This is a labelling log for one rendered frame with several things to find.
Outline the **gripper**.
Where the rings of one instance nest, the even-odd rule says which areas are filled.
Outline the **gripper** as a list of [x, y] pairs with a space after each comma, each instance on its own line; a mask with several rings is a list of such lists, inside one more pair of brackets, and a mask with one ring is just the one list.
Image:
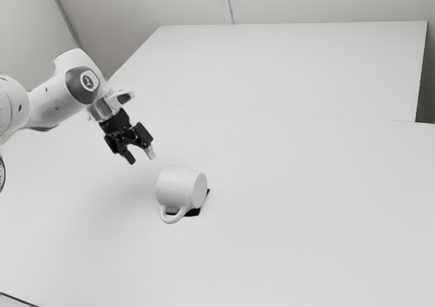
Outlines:
[[122, 156], [130, 165], [133, 165], [136, 159], [121, 138], [135, 139], [135, 146], [140, 147], [150, 160], [156, 158], [152, 147], [153, 136], [141, 122], [132, 127], [130, 118], [123, 108], [109, 119], [99, 122], [99, 127], [105, 133], [104, 140], [111, 151]]

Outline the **white ceramic mug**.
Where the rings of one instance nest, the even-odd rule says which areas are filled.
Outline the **white ceramic mug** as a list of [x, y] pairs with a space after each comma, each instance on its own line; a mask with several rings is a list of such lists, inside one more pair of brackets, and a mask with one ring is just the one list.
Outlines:
[[204, 172], [185, 166], [166, 165], [156, 180], [160, 219], [166, 224], [177, 223], [191, 209], [202, 207], [207, 190], [208, 180]]

